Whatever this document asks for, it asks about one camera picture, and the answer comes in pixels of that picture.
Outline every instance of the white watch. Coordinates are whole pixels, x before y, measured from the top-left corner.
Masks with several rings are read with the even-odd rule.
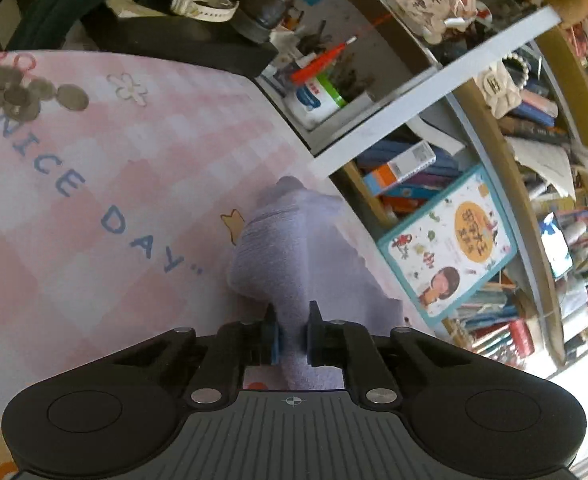
[[[238,9],[230,0],[172,0],[172,12],[202,22],[228,22]]]

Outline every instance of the tablecloth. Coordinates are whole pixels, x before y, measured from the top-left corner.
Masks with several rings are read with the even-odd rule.
[[[311,155],[254,83],[98,52],[0,64],[90,99],[83,111],[42,102],[31,123],[0,112],[0,416],[26,386],[175,326],[205,335],[261,315],[225,281],[243,215],[285,174],[338,192],[312,179]],[[409,306],[349,208],[337,227]],[[0,437],[0,479],[13,470]]]

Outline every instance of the children's book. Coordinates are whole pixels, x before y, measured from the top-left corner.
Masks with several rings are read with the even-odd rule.
[[[482,166],[401,222],[378,248],[431,326],[471,298],[517,251]]]

